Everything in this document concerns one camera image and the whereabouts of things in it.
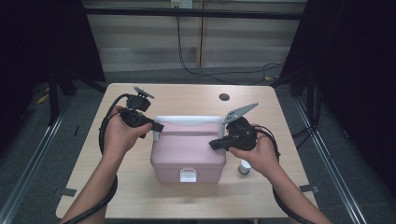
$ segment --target person's left hand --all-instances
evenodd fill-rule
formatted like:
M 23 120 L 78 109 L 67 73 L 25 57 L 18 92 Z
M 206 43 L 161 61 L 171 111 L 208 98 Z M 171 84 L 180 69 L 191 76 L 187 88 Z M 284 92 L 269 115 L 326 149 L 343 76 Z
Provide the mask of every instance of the person's left hand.
M 111 115 L 119 113 L 122 106 L 116 105 Z M 119 114 L 114 115 L 106 127 L 105 133 L 105 155 L 124 156 L 136 143 L 140 135 L 148 133 L 152 124 L 147 123 L 137 128 L 128 126 Z

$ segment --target black backdrop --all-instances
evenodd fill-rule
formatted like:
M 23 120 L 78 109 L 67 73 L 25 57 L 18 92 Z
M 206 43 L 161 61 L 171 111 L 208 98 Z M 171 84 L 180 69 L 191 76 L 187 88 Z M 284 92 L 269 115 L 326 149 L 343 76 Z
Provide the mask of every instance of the black backdrop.
M 17 134 L 33 87 L 48 81 L 50 70 L 65 94 L 74 92 L 72 79 L 105 81 L 87 16 L 34 7 L 82 7 L 82 3 L 0 1 L 0 149 Z
M 297 95 L 312 74 L 324 102 L 396 196 L 396 3 L 308 1 L 305 13 L 281 77 L 304 70 L 290 84 Z

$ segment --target wooden table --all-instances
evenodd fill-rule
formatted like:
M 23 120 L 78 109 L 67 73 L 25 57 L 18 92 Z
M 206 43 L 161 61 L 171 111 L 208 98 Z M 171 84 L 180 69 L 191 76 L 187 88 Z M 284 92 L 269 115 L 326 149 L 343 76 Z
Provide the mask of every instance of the wooden table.
M 67 184 L 82 190 L 101 158 L 98 148 L 99 127 L 114 100 L 123 93 L 135 94 L 136 84 L 111 84 L 80 152 Z M 274 89 L 263 86 L 139 84 L 155 96 L 145 115 L 154 119 L 165 115 L 201 115 L 225 117 L 227 112 L 244 105 L 259 105 L 244 117 L 271 130 L 282 154 L 280 163 L 297 186 L 307 185 L 304 168 L 292 141 Z M 221 101 L 227 93 L 230 100 Z M 218 184 L 173 184 L 158 182 L 150 164 L 152 133 L 139 139 L 119 169 L 119 188 L 107 207 L 112 218 L 263 218 L 286 217 L 276 204 L 270 183 L 255 171 L 240 175 L 240 160 L 227 153 Z M 316 204 L 312 192 L 306 196 Z M 75 197 L 63 196 L 56 211 L 63 217 Z

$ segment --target pink container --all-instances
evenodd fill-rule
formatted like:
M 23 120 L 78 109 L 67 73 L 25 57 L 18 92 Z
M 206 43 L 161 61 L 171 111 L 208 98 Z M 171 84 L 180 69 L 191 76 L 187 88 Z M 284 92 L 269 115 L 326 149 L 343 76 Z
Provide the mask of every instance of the pink container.
M 209 142 L 224 135 L 220 117 L 162 116 L 154 134 L 151 165 L 161 183 L 218 183 L 226 163 L 225 150 Z

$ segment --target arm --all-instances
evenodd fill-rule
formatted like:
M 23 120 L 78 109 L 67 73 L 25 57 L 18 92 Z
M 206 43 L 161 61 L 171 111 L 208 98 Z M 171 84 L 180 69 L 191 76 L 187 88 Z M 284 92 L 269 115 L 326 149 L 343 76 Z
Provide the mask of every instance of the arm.
M 295 214 L 315 223 L 331 223 L 295 186 L 277 161 L 271 140 L 258 133 L 258 143 L 250 151 L 230 147 L 235 157 L 246 160 L 272 184 L 282 202 Z
M 115 114 L 119 110 L 121 110 L 121 107 L 116 106 L 111 114 Z M 116 115 L 110 120 L 106 127 L 102 159 L 81 193 L 64 215 L 61 223 L 65 223 L 71 218 L 91 209 L 107 196 L 125 154 L 134 146 L 137 138 L 149 132 L 150 129 L 150 123 L 138 128 L 130 128 L 122 121 L 120 115 Z M 104 223 L 105 214 L 106 207 L 84 219 L 81 223 Z

